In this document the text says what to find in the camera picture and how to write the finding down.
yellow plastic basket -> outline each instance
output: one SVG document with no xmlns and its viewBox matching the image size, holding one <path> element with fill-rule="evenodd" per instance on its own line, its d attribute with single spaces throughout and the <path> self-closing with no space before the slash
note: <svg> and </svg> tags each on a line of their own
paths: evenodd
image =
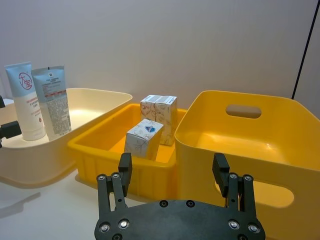
<svg viewBox="0 0 320 240">
<path fill-rule="evenodd" d="M 231 105 L 257 107 L 261 114 L 227 112 Z M 179 199 L 224 204 L 211 171 L 214 153 L 224 153 L 232 172 L 254 177 L 257 216 L 268 238 L 320 239 L 320 121 L 301 104 L 204 91 L 175 138 Z"/>
<path fill-rule="evenodd" d="M 186 112 L 178 109 L 178 121 Z M 96 185 L 97 175 L 117 172 L 126 133 L 140 121 L 140 105 L 129 104 L 69 141 L 80 179 Z M 129 193 L 155 200 L 176 198 L 175 144 L 160 145 L 155 161 L 132 157 L 132 168 Z"/>
</svg>

small cardboard box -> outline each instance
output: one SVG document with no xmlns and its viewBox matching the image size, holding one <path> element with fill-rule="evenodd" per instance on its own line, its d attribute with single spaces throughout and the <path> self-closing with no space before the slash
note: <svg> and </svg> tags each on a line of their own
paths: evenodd
<svg viewBox="0 0 320 240">
<path fill-rule="evenodd" d="M 124 152 L 155 161 L 162 131 L 161 123 L 143 119 L 126 133 Z"/>
<path fill-rule="evenodd" d="M 149 95 L 141 100 L 140 102 L 140 111 L 141 111 L 141 120 L 149 119 L 156 121 L 156 110 L 155 104 L 156 101 L 161 98 L 159 95 Z"/>
<path fill-rule="evenodd" d="M 175 141 L 175 131 L 178 126 L 178 109 L 176 96 L 162 96 L 154 105 L 155 121 L 163 124 L 160 144 L 171 146 Z"/>
</svg>

bin handle hole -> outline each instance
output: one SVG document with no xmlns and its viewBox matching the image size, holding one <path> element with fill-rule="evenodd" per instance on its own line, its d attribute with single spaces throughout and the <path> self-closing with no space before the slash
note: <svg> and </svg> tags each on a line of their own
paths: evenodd
<svg viewBox="0 0 320 240">
<path fill-rule="evenodd" d="M 261 116 L 261 109 L 256 106 L 230 104 L 225 109 L 226 114 L 234 117 L 257 119 Z"/>
</svg>

blue logo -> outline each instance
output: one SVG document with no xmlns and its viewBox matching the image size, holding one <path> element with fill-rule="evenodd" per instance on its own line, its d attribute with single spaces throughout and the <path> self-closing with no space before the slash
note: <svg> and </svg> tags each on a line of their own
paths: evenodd
<svg viewBox="0 0 320 240">
<path fill-rule="evenodd" d="M 144 127 L 149 133 L 153 133 L 156 129 L 153 126 L 145 126 Z"/>
</svg>

white wall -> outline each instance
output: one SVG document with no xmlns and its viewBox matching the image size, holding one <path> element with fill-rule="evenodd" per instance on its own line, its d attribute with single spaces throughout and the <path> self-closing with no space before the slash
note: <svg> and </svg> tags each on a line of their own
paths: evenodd
<svg viewBox="0 0 320 240">
<path fill-rule="evenodd" d="M 320 119 L 320 12 L 313 27 L 294 99 Z"/>
<path fill-rule="evenodd" d="M 65 64 L 69 87 L 290 97 L 317 0 L 2 0 L 2 66 Z"/>
</svg>

